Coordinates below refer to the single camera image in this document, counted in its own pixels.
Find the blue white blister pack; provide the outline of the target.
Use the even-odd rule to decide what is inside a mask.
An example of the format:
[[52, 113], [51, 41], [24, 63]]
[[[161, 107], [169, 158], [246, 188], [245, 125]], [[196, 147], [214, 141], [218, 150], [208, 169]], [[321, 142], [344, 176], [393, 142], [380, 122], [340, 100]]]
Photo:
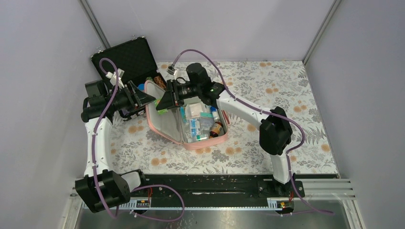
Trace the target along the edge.
[[190, 127], [190, 132], [191, 132], [192, 137], [195, 137], [202, 133], [200, 118], [191, 118], [191, 119], [189, 119], [188, 122], [189, 122], [189, 127]]

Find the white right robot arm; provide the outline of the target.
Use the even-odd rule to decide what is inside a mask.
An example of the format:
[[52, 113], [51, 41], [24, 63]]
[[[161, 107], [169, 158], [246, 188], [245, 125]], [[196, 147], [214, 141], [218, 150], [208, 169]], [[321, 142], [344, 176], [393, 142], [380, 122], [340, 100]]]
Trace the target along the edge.
[[198, 97], [205, 105], [244, 119], [259, 130], [259, 144], [270, 155], [276, 180], [275, 193], [287, 196], [293, 185], [284, 150], [291, 143], [292, 128], [286, 120], [285, 111], [280, 107], [265, 110], [243, 98], [231, 96], [224, 84], [211, 80], [200, 63], [188, 65], [186, 73], [189, 79], [184, 83], [176, 80], [167, 82], [166, 92], [156, 109], [177, 108], [184, 105], [185, 99]]

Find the brown bottle orange cap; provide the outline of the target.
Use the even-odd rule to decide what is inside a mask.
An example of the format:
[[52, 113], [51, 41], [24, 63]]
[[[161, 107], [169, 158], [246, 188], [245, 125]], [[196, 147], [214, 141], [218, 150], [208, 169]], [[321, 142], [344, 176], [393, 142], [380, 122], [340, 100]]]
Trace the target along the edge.
[[223, 133], [224, 133], [224, 125], [221, 122], [216, 121], [214, 122], [213, 126], [209, 131], [209, 138], [211, 139], [219, 137], [223, 135]]

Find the pink medicine kit bag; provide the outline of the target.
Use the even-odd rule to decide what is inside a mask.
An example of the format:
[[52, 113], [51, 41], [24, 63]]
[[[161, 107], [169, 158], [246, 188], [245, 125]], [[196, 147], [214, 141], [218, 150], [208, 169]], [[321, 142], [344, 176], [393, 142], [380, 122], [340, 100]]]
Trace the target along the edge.
[[178, 108], [170, 109], [163, 114], [159, 114], [154, 102], [146, 105], [146, 118], [151, 130], [178, 145], [182, 145], [187, 150], [211, 147], [213, 145], [225, 143], [228, 140], [228, 116], [222, 110], [219, 110], [219, 116], [224, 125], [219, 137], [188, 143], [183, 134], [185, 124], [182, 121], [180, 110]]

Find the small green box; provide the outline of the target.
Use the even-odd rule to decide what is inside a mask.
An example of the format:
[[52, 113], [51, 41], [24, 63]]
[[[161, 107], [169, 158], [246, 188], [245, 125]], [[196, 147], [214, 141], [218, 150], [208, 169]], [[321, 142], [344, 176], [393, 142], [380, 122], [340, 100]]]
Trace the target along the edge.
[[159, 115], [163, 115], [163, 114], [165, 114], [165, 113], [167, 113], [167, 112], [168, 112], [167, 109], [162, 109], [162, 110], [159, 110], [159, 111], [158, 111], [158, 114], [159, 114]]

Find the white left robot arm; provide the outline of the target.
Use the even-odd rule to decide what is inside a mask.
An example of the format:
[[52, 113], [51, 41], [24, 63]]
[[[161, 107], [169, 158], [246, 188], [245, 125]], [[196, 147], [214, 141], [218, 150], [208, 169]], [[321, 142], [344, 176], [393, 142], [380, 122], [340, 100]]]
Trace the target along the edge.
[[148, 184], [143, 172], [135, 169], [119, 174], [113, 170], [110, 156], [115, 112], [126, 119], [138, 115], [155, 97], [129, 81], [116, 92], [108, 91], [102, 80], [85, 84], [82, 121], [87, 133], [87, 163], [82, 179], [75, 181], [75, 189], [86, 206], [97, 213], [130, 201], [131, 192], [143, 196]]

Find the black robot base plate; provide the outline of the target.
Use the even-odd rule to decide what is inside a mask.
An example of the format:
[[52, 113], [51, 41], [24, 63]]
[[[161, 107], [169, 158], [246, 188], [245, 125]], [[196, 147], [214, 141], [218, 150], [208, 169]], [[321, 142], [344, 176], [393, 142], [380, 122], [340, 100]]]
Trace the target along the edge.
[[152, 207], [187, 208], [259, 208], [268, 207], [267, 199], [289, 200], [304, 197], [301, 181], [281, 184], [272, 175], [146, 175], [147, 190], [131, 193], [132, 198], [146, 198]]

